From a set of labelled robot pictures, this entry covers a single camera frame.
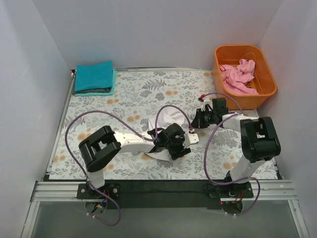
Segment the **white t shirt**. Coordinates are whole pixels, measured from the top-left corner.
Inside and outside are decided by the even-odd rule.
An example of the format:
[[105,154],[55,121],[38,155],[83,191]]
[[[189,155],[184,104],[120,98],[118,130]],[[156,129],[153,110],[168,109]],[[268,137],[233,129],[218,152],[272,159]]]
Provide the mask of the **white t shirt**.
[[172,106],[160,109],[155,118],[148,119],[149,130],[143,134],[144,136],[149,136],[152,141],[142,138],[142,144],[134,146],[131,153],[136,155],[144,152],[158,160],[173,161],[169,152],[160,147],[158,139],[158,134],[173,123],[181,126],[185,132],[190,130],[188,116],[182,110]]

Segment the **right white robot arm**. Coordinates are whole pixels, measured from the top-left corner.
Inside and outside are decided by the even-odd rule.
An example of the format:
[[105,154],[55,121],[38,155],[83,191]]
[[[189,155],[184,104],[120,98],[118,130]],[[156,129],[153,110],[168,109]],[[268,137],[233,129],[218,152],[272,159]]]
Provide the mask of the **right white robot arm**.
[[208,100],[201,96],[199,101],[202,106],[196,110],[191,126],[205,129],[215,124],[217,128],[237,131],[241,134],[242,148],[240,160],[226,174],[225,179],[208,183],[204,189],[210,198],[253,197],[250,178],[261,165],[281,152],[272,119],[230,113],[225,98]]

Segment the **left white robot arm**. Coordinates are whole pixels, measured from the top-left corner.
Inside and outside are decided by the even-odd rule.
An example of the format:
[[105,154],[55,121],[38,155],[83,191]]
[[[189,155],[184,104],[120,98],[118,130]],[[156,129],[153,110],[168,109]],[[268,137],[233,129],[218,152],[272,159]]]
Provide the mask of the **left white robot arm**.
[[168,155],[176,160],[189,154],[190,146],[198,142],[197,134],[185,132],[176,123],[166,129],[160,128],[154,141],[147,141],[144,135],[139,137],[103,126],[79,144],[90,182],[88,192],[94,198],[101,198],[105,194],[103,169],[118,153]]

